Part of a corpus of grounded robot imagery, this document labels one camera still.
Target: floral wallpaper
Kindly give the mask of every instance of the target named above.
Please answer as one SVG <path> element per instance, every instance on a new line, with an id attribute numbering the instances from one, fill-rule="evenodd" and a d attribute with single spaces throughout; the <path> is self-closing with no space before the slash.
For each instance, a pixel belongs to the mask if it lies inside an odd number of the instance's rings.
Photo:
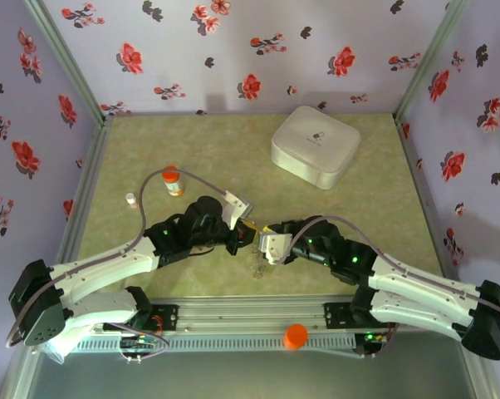
<path id="1" fill-rule="evenodd" d="M 500 1 L 467 5 L 403 134 L 448 269 L 500 284 Z"/>
<path id="2" fill-rule="evenodd" d="M 55 262 L 95 126 L 23 3 L 0 2 L 0 389 L 7 296 L 28 263 Z"/>
<path id="3" fill-rule="evenodd" d="M 42 2 L 105 115 L 119 103 L 129 113 L 392 112 L 448 4 Z"/>

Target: purple wall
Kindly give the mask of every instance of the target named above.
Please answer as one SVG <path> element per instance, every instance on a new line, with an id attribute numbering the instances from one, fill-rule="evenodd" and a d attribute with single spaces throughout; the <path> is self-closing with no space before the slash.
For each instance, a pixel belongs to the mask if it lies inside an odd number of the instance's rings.
<path id="1" fill-rule="evenodd" d="M 500 1 L 464 10 L 405 122 L 445 262 L 500 283 Z"/>
<path id="2" fill-rule="evenodd" d="M 29 262 L 56 260 L 95 122 L 19 0 L 0 2 L 0 84 L 1 387 L 12 355 L 7 296 Z"/>

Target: orange lid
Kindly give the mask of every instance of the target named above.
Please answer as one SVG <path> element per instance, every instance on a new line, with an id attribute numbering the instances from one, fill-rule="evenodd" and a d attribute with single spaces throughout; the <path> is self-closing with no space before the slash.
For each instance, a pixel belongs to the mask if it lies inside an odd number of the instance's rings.
<path id="1" fill-rule="evenodd" d="M 289 351 L 296 351 L 306 344 L 308 338 L 309 333 L 305 327 L 292 324 L 283 336 L 283 344 Z"/>
<path id="2" fill-rule="evenodd" d="M 174 165 L 165 166 L 164 169 L 177 169 Z M 178 172 L 162 172 L 162 177 L 167 183 L 174 183 L 180 177 L 180 173 Z"/>

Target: green tabletop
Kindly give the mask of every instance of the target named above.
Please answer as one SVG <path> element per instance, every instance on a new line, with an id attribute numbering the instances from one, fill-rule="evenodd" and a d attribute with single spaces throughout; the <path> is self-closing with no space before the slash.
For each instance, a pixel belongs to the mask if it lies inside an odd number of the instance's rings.
<path id="1" fill-rule="evenodd" d="M 392 116 L 331 116 L 361 134 L 359 150 L 331 190 L 320 190 L 272 163 L 271 138 L 287 115 L 115 118 L 80 258 L 136 236 L 140 213 L 129 207 L 125 195 L 137 195 L 148 173 L 172 164 L 250 199 L 254 210 L 248 219 L 260 228 L 313 214 L 336 214 L 357 224 L 383 251 L 440 275 Z M 144 198 L 148 226 L 184 212 L 200 195 L 219 198 L 196 181 L 188 178 L 184 183 L 184 194 L 172 197 L 161 176 L 151 180 Z M 338 227 L 347 238 L 360 239 L 351 229 Z M 261 276 L 256 270 L 262 270 Z M 260 269 L 252 247 L 241 249 L 236 257 L 217 247 L 211 254 L 128 278 L 105 290 L 130 285 L 141 286 L 150 298 L 355 292 L 326 267 L 303 259 Z"/>

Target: white box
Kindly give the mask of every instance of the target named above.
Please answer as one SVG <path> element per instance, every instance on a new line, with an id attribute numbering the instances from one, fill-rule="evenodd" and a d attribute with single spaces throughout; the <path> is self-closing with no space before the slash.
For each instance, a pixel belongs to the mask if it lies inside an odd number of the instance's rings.
<path id="1" fill-rule="evenodd" d="M 272 162 L 328 190 L 350 164 L 360 143 L 357 129 L 300 106 L 272 137 Z"/>

